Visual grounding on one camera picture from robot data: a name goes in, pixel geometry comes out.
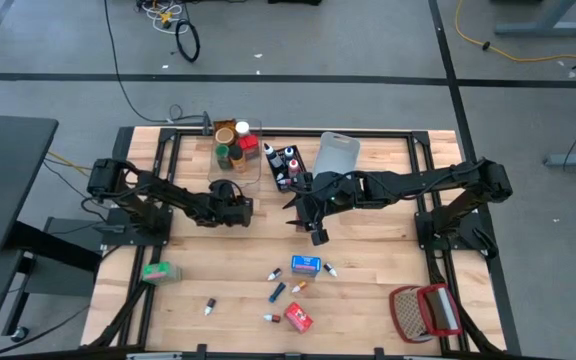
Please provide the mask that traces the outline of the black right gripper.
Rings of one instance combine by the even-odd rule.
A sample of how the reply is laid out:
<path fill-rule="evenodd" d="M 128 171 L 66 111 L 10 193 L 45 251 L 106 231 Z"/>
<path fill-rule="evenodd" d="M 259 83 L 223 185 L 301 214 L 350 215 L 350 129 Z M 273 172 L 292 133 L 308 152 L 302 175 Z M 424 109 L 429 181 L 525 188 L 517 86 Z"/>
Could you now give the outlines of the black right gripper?
<path fill-rule="evenodd" d="M 295 197 L 283 206 L 283 209 L 296 207 L 298 220 L 286 224 L 297 227 L 320 225 L 324 217 L 354 209 L 365 200 L 357 171 L 324 172 L 317 176 L 302 173 L 295 185 Z"/>

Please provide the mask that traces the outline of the orange spice jar black lid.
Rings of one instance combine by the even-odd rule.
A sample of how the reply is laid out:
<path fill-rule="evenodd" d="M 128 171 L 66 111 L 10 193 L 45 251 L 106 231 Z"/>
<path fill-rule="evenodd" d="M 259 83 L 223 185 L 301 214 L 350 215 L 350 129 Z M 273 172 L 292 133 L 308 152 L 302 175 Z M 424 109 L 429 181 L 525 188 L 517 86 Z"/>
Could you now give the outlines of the orange spice jar black lid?
<path fill-rule="evenodd" d="M 234 171 L 240 173 L 246 171 L 246 158 L 243 149 L 239 145 L 233 144 L 229 147 L 229 159 Z"/>

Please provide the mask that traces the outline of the blue Rice Krispies cereal box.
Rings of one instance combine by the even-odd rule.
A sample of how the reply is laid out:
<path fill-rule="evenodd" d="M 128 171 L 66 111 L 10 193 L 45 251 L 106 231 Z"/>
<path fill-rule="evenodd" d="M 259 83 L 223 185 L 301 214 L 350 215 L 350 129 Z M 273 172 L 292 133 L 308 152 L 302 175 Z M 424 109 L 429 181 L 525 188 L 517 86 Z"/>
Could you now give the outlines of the blue Rice Krispies cereal box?
<path fill-rule="evenodd" d="M 291 271 L 294 274 L 316 277 L 322 268 L 319 257 L 293 255 L 291 259 Z"/>

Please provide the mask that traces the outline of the black dropper bottle white label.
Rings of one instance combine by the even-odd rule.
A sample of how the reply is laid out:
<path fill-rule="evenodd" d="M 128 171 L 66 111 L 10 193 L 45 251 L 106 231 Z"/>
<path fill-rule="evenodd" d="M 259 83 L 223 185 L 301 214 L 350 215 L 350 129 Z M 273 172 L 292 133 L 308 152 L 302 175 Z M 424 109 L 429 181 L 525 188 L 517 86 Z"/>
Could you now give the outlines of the black dropper bottle white label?
<path fill-rule="evenodd" d="M 284 168 L 284 162 L 278 155 L 276 150 L 267 143 L 264 143 L 263 146 L 264 146 L 264 153 L 266 155 L 269 164 L 274 169 L 282 170 Z"/>

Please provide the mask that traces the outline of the green glass spice jar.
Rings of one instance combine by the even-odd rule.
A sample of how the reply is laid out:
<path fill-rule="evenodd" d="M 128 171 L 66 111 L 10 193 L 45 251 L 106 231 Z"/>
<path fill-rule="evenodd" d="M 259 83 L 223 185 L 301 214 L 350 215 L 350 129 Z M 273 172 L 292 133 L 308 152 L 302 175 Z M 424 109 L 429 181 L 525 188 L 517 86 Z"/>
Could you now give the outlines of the green glass spice jar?
<path fill-rule="evenodd" d="M 229 171 L 232 163 L 229 157 L 229 147 L 225 144 L 218 144 L 215 148 L 215 158 L 221 170 Z"/>

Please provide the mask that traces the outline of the red lid spice jar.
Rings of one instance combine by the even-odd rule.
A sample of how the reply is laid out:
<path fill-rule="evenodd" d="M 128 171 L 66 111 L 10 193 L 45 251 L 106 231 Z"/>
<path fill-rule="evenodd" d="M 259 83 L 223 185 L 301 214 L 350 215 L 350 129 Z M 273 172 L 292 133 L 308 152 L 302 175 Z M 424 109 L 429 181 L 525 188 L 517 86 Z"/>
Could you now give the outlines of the red lid spice jar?
<path fill-rule="evenodd" d="M 238 145 L 241 147 L 244 157 L 247 160 L 257 158 L 259 156 L 259 139 L 254 134 L 240 136 L 238 138 Z"/>

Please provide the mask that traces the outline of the brown spice jar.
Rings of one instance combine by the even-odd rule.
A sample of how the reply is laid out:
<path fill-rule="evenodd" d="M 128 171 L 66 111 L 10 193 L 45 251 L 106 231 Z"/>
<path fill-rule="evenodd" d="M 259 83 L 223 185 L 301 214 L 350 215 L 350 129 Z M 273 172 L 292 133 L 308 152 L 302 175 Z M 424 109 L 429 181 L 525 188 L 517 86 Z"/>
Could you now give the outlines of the brown spice jar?
<path fill-rule="evenodd" d="M 237 141 L 237 133 L 229 127 L 222 127 L 215 132 L 215 141 L 218 144 L 230 146 Z"/>

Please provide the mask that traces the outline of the green cereal box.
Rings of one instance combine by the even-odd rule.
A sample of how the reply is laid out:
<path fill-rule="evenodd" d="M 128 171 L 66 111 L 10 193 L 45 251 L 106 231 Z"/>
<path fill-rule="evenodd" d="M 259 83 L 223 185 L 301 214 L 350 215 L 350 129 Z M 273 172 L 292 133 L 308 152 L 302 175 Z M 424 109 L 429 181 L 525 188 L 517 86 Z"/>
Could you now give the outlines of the green cereal box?
<path fill-rule="evenodd" d="M 178 282 L 181 277 L 181 269 L 170 262 L 148 264 L 141 274 L 142 281 L 155 286 Z"/>

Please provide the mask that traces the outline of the black plastic basket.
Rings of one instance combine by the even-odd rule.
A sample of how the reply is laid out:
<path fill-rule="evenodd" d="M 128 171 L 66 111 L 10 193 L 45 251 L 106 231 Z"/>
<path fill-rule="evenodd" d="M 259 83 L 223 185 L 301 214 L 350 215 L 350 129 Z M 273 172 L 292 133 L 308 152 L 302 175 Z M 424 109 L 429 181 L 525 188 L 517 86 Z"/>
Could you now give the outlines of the black plastic basket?
<path fill-rule="evenodd" d="M 306 167 L 305 167 L 305 165 L 304 165 L 304 162 L 303 162 L 303 160 L 302 160 L 302 158 L 301 158 L 301 155 L 300 155 L 300 153 L 299 153 L 299 150 L 298 150 L 297 146 L 296 146 L 296 145 L 291 145 L 291 146 L 292 146 L 293 149 L 294 149 L 294 158 L 293 158 L 293 159 L 296 159 L 296 160 L 299 162 L 300 167 L 301 167 L 301 172 L 300 172 L 296 177 L 290 178 L 290 177 L 289 177 L 289 174 L 288 174 L 288 163 L 289 163 L 290 160 L 286 160 L 286 159 L 285 159 L 284 149 L 285 149 L 286 147 L 289 147 L 289 146 L 286 146 L 286 147 L 283 147 L 283 148 L 280 148 L 280 149 L 275 149 L 275 148 L 274 148 L 274 149 L 276 150 L 276 152 L 278 153 L 278 155 L 281 157 L 281 159 L 282 159 L 283 162 L 284 162 L 284 168 L 283 168 L 282 170 L 274 169 L 274 168 L 269 164 L 269 162 L 268 162 L 268 160 L 267 160 L 267 162 L 268 162 L 268 164 L 269 164 L 269 167 L 270 167 L 270 170 L 271 170 L 271 173 L 272 173 L 272 176 L 273 176 L 273 179 L 275 180 L 276 188 L 277 188 L 277 190 L 280 191 L 280 192 L 288 192 L 288 191 L 289 191 L 289 187 L 292 186 L 292 185 L 297 185 L 297 184 L 299 183 L 300 175 L 301 175 L 302 173 L 305 173 L 305 172 L 306 172 Z M 277 177 L 278 177 L 279 174 L 286 175 L 286 176 L 288 177 L 288 179 L 286 179 L 285 181 L 277 182 L 276 179 L 277 179 Z M 279 188 L 279 184 L 280 184 L 280 183 L 290 183 L 290 185 L 289 185 L 289 187 L 288 187 L 287 190 L 282 191 L 282 190 L 280 190 L 280 188 Z"/>

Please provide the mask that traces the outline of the clear plastic bin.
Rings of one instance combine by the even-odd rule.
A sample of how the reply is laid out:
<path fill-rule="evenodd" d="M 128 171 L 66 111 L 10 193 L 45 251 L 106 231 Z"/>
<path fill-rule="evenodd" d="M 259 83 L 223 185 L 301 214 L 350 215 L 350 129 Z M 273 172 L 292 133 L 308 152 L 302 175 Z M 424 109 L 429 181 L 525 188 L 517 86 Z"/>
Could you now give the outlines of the clear plastic bin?
<path fill-rule="evenodd" d="M 261 140 L 263 137 L 262 122 L 258 119 L 253 119 L 253 118 L 230 118 L 230 119 L 235 119 L 237 122 L 238 121 L 246 121 L 249 124 L 250 134 L 256 135 L 259 139 L 259 156 L 257 158 L 251 159 L 251 160 L 246 159 L 246 171 L 243 173 L 236 172 L 233 170 L 233 168 L 229 171 L 221 170 L 219 168 L 217 161 L 216 161 L 216 158 L 215 158 L 215 148 L 218 145 L 218 143 L 215 141 L 215 132 L 216 131 L 214 130 L 214 127 L 212 126 L 212 144 L 211 144 L 211 150 L 210 150 L 211 160 L 210 160 L 210 170 L 209 170 L 208 179 L 210 181 L 216 181 L 219 179 L 227 179 L 227 180 L 234 181 L 240 187 L 244 188 L 244 187 L 247 187 L 249 185 L 257 183 L 261 177 L 261 173 L 262 173 L 262 170 L 261 170 L 261 168 L 262 168 L 262 166 L 261 166 L 261 157 L 262 157 Z"/>

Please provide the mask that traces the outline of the red rimmed mesh strainer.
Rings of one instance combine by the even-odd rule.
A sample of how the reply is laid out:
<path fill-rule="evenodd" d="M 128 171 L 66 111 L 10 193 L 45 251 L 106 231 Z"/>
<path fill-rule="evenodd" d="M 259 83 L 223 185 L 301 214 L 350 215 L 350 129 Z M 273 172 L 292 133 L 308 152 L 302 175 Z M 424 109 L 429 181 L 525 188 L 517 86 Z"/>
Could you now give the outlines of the red rimmed mesh strainer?
<path fill-rule="evenodd" d="M 390 314 L 395 329 L 406 343 L 425 343 L 432 339 L 424 322 L 418 293 L 420 286 L 403 286 L 389 294 Z"/>

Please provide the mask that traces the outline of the red framed rectangular container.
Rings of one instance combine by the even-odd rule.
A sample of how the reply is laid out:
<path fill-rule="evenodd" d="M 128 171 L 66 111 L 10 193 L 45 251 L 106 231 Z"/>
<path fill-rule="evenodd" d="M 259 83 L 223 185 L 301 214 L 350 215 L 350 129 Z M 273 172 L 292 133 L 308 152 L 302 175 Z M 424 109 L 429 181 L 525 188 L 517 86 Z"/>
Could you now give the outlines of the red framed rectangular container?
<path fill-rule="evenodd" d="M 446 284 L 422 287 L 417 300 L 427 334 L 443 337 L 463 332 L 457 304 Z"/>

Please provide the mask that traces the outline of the black desk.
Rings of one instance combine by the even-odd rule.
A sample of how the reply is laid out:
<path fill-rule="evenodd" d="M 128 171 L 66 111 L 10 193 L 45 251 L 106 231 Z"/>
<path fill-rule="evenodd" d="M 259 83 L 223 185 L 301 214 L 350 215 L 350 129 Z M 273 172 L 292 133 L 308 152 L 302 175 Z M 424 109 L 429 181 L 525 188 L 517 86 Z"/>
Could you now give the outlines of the black desk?
<path fill-rule="evenodd" d="M 0 116 L 0 251 L 12 246 L 18 216 L 57 128 L 55 119 Z"/>

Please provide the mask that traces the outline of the grey desk leg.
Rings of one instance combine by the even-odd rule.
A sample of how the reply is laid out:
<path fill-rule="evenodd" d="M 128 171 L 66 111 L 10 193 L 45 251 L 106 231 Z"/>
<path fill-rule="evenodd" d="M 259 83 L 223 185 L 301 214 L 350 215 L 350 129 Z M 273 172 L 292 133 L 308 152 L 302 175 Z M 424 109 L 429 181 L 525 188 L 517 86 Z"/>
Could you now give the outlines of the grey desk leg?
<path fill-rule="evenodd" d="M 494 33 L 513 37 L 576 37 L 576 22 L 562 21 L 576 0 L 556 0 L 539 19 L 524 23 L 497 24 Z"/>

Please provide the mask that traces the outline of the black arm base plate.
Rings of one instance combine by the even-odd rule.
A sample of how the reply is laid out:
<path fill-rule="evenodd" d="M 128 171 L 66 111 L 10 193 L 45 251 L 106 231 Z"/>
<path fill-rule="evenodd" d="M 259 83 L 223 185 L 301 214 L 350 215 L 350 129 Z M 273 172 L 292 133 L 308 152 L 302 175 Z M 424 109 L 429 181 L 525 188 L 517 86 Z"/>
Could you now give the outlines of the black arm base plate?
<path fill-rule="evenodd" d="M 415 227 L 421 249 L 474 250 L 486 256 L 496 251 L 492 238 L 484 231 L 477 213 L 470 213 L 445 230 L 436 230 L 430 212 L 415 214 Z"/>
<path fill-rule="evenodd" d="M 163 246 L 170 237 L 173 210 L 161 207 L 156 212 L 158 225 L 150 228 L 132 220 L 130 215 L 119 208 L 111 209 L 106 224 L 95 226 L 102 234 L 104 245 Z"/>

